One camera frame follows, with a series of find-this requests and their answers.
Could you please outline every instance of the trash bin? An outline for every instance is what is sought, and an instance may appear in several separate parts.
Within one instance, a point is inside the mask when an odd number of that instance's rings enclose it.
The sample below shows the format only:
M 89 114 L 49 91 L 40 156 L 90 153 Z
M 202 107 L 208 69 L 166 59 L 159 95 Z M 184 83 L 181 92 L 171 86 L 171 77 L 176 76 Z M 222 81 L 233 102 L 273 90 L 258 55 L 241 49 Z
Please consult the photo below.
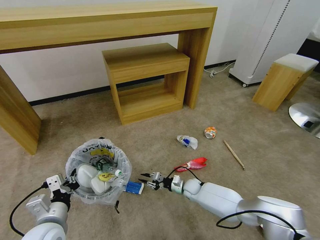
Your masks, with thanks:
M 120 169 L 122 175 L 114 181 L 113 187 L 102 195 L 96 195 L 91 189 L 81 187 L 73 194 L 87 204 L 115 204 L 131 176 L 132 166 L 126 154 L 109 139 L 91 139 L 72 152 L 66 163 L 66 176 L 70 177 L 72 171 L 83 163 L 100 170 Z

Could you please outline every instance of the black cable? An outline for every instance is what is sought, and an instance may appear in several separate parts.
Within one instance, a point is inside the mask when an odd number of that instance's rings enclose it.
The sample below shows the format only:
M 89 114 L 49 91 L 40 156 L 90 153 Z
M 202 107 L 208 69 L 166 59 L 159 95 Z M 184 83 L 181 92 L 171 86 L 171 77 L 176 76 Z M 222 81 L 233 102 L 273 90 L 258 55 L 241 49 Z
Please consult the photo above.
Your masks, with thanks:
M 223 222 L 224 220 L 226 220 L 226 219 L 228 219 L 228 218 L 231 218 L 231 217 L 234 217 L 234 216 L 238 216 L 238 215 L 241 215 L 241 214 L 245 214 L 245 213 L 263 213 L 263 214 L 266 214 L 266 215 L 270 215 L 270 216 L 272 216 L 272 217 L 275 217 L 275 218 L 281 220 L 282 222 L 284 222 L 285 224 L 287 224 L 287 225 L 293 230 L 294 234 L 297 234 L 297 230 L 296 230 L 289 222 L 287 222 L 285 219 L 283 219 L 282 217 L 279 217 L 279 216 L 277 216 L 277 215 L 275 215 L 275 214 L 273 214 L 273 213 L 269 213 L 269 212 L 266 212 L 266 211 L 260 211 L 260 210 L 247 210 L 247 211 L 242 211 L 242 212 L 237 212 L 237 213 L 234 213 L 234 214 L 230 214 L 230 215 L 228 215 L 228 216 L 226 216 L 226 217 L 224 217 L 224 218 L 221 218 L 221 219 L 217 222 L 216 226 L 217 226 L 217 227 L 221 227 L 221 228 L 226 228 L 226 229 L 236 229 L 236 228 L 238 228 L 238 227 L 241 226 L 242 222 L 240 222 L 240 223 L 239 223 L 237 226 L 235 226 L 235 227 L 227 227 L 227 226 L 219 225 L 219 223 Z
M 42 184 L 41 187 L 37 188 L 36 190 L 34 190 L 33 192 L 31 192 L 30 194 L 28 194 L 21 202 L 18 203 L 17 206 L 15 206 L 15 208 L 12 210 L 11 214 L 10 214 L 10 218 L 9 218 L 9 223 L 10 223 L 10 227 L 13 231 L 15 231 L 17 234 L 19 234 L 20 236 L 24 236 L 24 234 L 22 232 L 20 232 L 18 229 L 16 229 L 13 225 L 13 222 L 12 222 L 12 217 L 13 217 L 13 214 L 14 212 L 17 210 L 17 208 L 27 199 L 29 198 L 32 194 L 36 193 L 37 191 L 39 191 L 40 189 L 42 188 L 48 188 L 48 184 L 46 182 L 44 182 Z
M 175 170 L 177 170 L 177 169 L 179 169 L 179 168 L 185 168 L 185 169 L 187 169 L 189 172 L 191 172 L 191 174 L 192 174 L 196 179 L 198 179 L 202 184 L 204 184 L 204 182 L 202 182 L 189 168 L 186 168 L 186 167 L 176 167 L 175 169 L 172 170 L 171 173 L 169 173 L 169 175 L 167 176 L 167 178 L 169 178 L 170 175 L 171 175 Z

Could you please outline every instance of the shelf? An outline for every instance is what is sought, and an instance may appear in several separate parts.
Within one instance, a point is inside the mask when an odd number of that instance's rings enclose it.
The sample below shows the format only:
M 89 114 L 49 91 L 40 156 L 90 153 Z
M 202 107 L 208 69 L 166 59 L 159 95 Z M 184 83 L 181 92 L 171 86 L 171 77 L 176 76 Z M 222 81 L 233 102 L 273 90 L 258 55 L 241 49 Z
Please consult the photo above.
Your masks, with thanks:
M 190 58 L 168 43 L 103 51 L 122 124 L 180 110 Z M 120 91 L 118 83 L 164 75 L 164 83 Z
M 102 51 L 115 84 L 189 68 L 189 57 L 168 43 Z
M 124 123 L 139 121 L 182 108 L 174 93 L 163 83 L 118 91 Z

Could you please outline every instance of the power cord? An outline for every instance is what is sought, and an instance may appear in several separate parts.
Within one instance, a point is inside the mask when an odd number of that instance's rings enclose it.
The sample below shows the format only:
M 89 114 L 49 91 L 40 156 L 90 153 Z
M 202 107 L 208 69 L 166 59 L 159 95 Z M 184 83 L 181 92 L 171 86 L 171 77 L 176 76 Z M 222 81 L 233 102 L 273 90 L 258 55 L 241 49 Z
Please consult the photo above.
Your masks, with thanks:
M 169 177 L 171 176 L 171 174 L 172 174 L 175 170 L 177 170 L 177 169 L 179 169 L 179 168 L 185 168 L 185 169 L 187 169 L 189 172 L 191 172 L 191 174 L 192 174 L 196 179 L 198 179 L 198 180 L 201 182 L 201 186 L 204 184 L 204 182 L 202 182 L 189 168 L 186 168 L 186 167 L 183 167 L 183 166 L 181 166 L 181 167 L 176 167 L 175 169 L 173 169 L 173 170 L 171 171 L 171 173 L 169 173 L 169 175 L 167 176 L 167 178 L 169 178 Z
M 204 69 L 204 71 L 207 72 L 207 73 L 210 73 L 210 77 L 213 78 L 214 75 L 216 75 L 216 74 L 219 73 L 219 72 L 223 72 L 224 70 L 227 69 L 227 67 L 229 67 L 230 65 L 232 65 L 232 64 L 234 64 L 234 63 L 235 63 L 235 62 L 230 63 L 230 64 L 229 64 L 228 66 L 226 66 L 223 70 L 218 71 L 218 72 L 216 72 L 214 69 L 212 69 L 211 71 L 208 71 L 208 70 L 205 70 L 205 69 Z
M 294 240 L 298 240 L 298 239 L 301 239 L 302 237 L 304 237 L 303 235 L 297 233 L 297 230 L 288 222 L 286 221 L 285 219 L 283 219 L 282 217 L 279 217 L 273 213 L 269 213 L 269 212 L 266 212 L 266 211 L 260 211 L 260 210 L 247 210 L 247 211 L 242 211 L 242 212 L 237 212 L 237 213 L 233 213 L 233 214 L 230 214 L 224 218 L 221 218 L 216 226 L 217 227 L 221 227 L 221 228 L 226 228 L 226 229 L 236 229 L 238 227 L 240 227 L 242 225 L 242 222 L 240 222 L 237 226 L 235 227 L 228 227 L 228 226 L 223 226 L 223 225 L 219 225 L 221 222 L 223 222 L 224 220 L 227 220 L 228 218 L 231 218 L 231 217 L 234 217 L 234 216 L 238 216 L 238 215 L 242 215 L 242 214 L 245 214 L 245 213 L 263 213 L 263 214 L 266 214 L 266 215 L 269 215 L 269 216 L 272 216 L 272 217 L 275 217 L 279 220 L 281 220 L 282 222 L 284 222 L 285 224 L 287 224 L 294 232 Z
M 9 223 L 10 223 L 11 229 L 12 229 L 14 232 L 16 232 L 17 234 L 19 234 L 20 236 L 22 236 L 22 237 L 24 236 L 24 234 L 23 234 L 22 232 L 20 232 L 18 229 L 16 229 L 16 228 L 14 227 L 14 225 L 13 225 L 13 222 L 12 222 L 13 214 L 14 214 L 14 212 L 17 210 L 17 208 L 18 208 L 27 198 L 29 198 L 32 194 L 38 192 L 38 191 L 39 191 L 40 189 L 42 189 L 42 188 L 48 188 L 47 182 L 44 182 L 41 187 L 39 187 L 39 188 L 37 188 L 36 190 L 34 190 L 33 192 L 29 193 L 24 199 L 22 199 L 21 202 L 19 202 L 18 205 L 15 206 L 15 208 L 12 210 L 12 212 L 11 212 L 11 214 L 10 214 Z

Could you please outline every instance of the wooden stick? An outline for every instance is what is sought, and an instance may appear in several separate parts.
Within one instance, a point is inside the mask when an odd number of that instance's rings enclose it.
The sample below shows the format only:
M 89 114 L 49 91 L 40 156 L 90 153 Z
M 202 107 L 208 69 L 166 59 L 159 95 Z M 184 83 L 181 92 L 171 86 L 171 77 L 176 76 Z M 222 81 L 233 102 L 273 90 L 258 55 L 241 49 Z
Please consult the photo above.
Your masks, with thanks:
M 234 158 L 238 161 L 238 163 L 242 166 L 242 169 L 245 170 L 244 164 L 241 162 L 241 160 L 238 158 L 238 156 L 236 155 L 236 153 L 232 150 L 232 148 L 229 146 L 229 144 L 223 140 L 224 144 L 227 146 L 227 148 L 230 150 L 230 152 L 232 153 L 232 155 L 234 156 Z

